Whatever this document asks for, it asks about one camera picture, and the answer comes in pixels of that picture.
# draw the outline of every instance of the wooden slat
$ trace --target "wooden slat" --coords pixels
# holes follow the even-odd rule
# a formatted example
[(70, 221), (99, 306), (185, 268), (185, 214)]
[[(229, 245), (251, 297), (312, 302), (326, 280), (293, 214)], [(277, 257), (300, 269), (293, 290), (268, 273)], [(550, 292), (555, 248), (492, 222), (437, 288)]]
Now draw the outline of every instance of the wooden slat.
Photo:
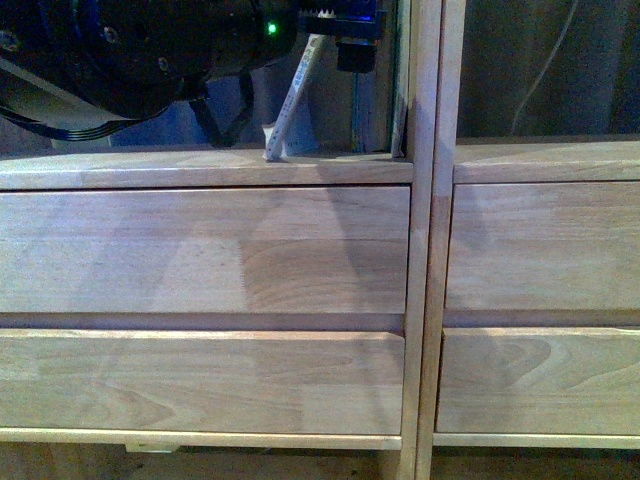
[[(428, 479), (431, 474), (466, 7), (465, 0), (443, 0), (441, 3), (433, 191), (428, 240), (426, 305), (423, 314), (425, 330), (421, 361), (416, 479)], [(425, 27), (427, 31), (424, 33), (428, 36), (429, 26), (425, 25)], [(423, 68), (426, 70), (434, 69), (433, 63), (426, 63)], [(423, 107), (423, 103), (432, 102), (432, 98), (428, 95), (420, 96), (418, 105)]]
[(449, 328), (637, 325), (638, 310), (445, 310), (444, 316), (444, 326)]
[(409, 189), (0, 195), (1, 312), (404, 312)]
[(0, 352), (7, 428), (400, 433), (391, 334), (3, 330)]
[(401, 332), (401, 314), (3, 313), (0, 328)]
[(447, 329), (438, 432), (640, 436), (640, 331)]
[(402, 437), (399, 435), (198, 433), (141, 430), (78, 430), (69, 428), (0, 428), (0, 441), (115, 443), (122, 445), (126, 443), (166, 443), (196, 447), (384, 450), (389, 452), (400, 450), (402, 446)]
[(456, 188), (451, 310), (640, 309), (640, 183)]
[(455, 182), (533, 183), (640, 179), (640, 142), (456, 147)]
[(531, 433), (436, 433), (438, 447), (593, 448), (639, 450), (640, 436)]
[(0, 190), (411, 183), (388, 154), (318, 152), (269, 163), (263, 150), (132, 151), (0, 159)]
[(432, 480), (637, 480), (640, 475), (640, 458), (631, 453), (442, 450), (435, 454)]
[[(418, 415), (420, 406), (420, 376), (422, 337), (424, 334), (425, 289), (427, 281), (427, 252), (429, 248), (432, 194), (432, 174), (435, 146), (435, 117), (440, 54), (440, 20), (442, 0), (412, 0), (401, 2), (398, 21), (400, 42), (410, 50), (399, 58), (399, 90), (396, 115), (408, 108), (407, 148), (415, 173), (411, 188), (411, 226), (407, 309), (405, 320), (404, 400), (402, 409), (403, 445), (400, 458), (387, 459), (385, 480), (414, 480), (418, 456)], [(403, 126), (403, 121), (396, 127)], [(394, 132), (393, 143), (399, 148), (402, 130)]]

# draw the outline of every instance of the white cable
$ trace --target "white cable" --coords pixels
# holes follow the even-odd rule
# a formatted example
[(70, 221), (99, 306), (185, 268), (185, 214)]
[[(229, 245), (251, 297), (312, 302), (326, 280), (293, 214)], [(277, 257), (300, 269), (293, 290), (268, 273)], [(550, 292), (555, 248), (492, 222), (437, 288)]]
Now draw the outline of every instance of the white cable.
[(549, 70), (551, 63), (556, 58), (558, 50), (560, 49), (562, 42), (564, 42), (564, 39), (567, 36), (567, 32), (569, 31), (569, 27), (571, 26), (571, 22), (573, 21), (573, 17), (576, 14), (576, 9), (578, 8), (579, 3), (580, 3), (580, 0), (573, 1), (573, 5), (571, 5), (571, 10), (569, 11), (569, 15), (567, 16), (567, 20), (564, 22), (564, 27), (562, 28), (562, 32), (560, 33), (560, 36), (558, 37), (558, 40), (556, 41), (556, 44), (553, 47), (553, 50), (551, 50), (551, 54), (549, 55), (549, 58), (547, 58), (547, 61), (545, 62), (544, 66), (542, 67), (542, 70), (536, 77), (536, 80), (533, 82), (533, 85), (531, 85), (531, 88), (529, 88), (529, 91), (522, 99), (522, 102), (520, 102), (520, 105), (518, 106), (516, 113), (513, 116), (513, 122), (511, 122), (511, 135), (515, 135), (516, 129), (518, 128), (518, 123), (520, 122), (520, 117), (522, 116), (522, 112), (524, 108), (529, 103), (529, 100), (531, 100), (531, 96), (538, 89), (538, 86), (540, 85), (540, 82), (542, 81), (544, 76), (547, 74), (547, 70)]

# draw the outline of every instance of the wooden panel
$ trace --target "wooden panel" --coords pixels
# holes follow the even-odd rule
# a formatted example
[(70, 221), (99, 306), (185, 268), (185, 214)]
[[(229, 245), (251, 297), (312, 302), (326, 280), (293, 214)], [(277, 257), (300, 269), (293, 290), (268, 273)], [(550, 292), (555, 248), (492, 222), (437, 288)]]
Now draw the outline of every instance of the wooden panel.
[(532, 433), (436, 433), (440, 447), (507, 448), (606, 448), (640, 450), (640, 436), (629, 435), (545, 435)]
[(443, 433), (640, 436), (640, 331), (447, 329)]
[(391, 334), (4, 330), (0, 352), (3, 427), (400, 432)]
[(402, 447), (402, 437), (400, 435), (201, 433), (70, 428), (0, 428), (0, 441), (92, 444), (139, 443), (224, 448), (384, 450), (394, 453)]
[(444, 317), (444, 326), (449, 328), (638, 325), (639, 310), (447, 310)]
[(0, 195), (2, 312), (403, 313), (409, 189)]
[(401, 332), (402, 314), (0, 313), (0, 328)]
[(640, 179), (640, 142), (456, 147), (456, 183)]
[(388, 154), (314, 152), (269, 163), (263, 150), (133, 151), (0, 159), (0, 190), (410, 183)]
[(456, 188), (447, 308), (640, 309), (640, 183)]

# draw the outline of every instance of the drawer front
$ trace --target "drawer front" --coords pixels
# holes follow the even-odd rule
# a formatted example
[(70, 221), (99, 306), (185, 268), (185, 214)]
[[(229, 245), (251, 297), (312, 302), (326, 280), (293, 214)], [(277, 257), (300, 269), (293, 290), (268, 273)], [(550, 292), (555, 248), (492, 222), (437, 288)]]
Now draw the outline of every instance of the drawer front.
[(640, 309), (640, 183), (456, 187), (450, 311)]
[(400, 433), (399, 336), (0, 332), (2, 427)]
[(442, 433), (640, 435), (640, 330), (445, 329)]
[(0, 195), (0, 312), (404, 312), (403, 187)]

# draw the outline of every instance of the black machine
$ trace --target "black machine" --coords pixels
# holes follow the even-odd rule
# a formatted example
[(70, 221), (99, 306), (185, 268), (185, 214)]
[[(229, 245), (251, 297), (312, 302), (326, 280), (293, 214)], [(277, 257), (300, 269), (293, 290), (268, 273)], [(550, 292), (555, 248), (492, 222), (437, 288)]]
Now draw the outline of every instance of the black machine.
[[(93, 140), (186, 100), (210, 142), (229, 146), (252, 113), (249, 72), (289, 53), (298, 30), (336, 37), (339, 68), (365, 73), (383, 20), (376, 0), (3, 0), (0, 115)], [(222, 133), (204, 99), (227, 76), (245, 107)]]

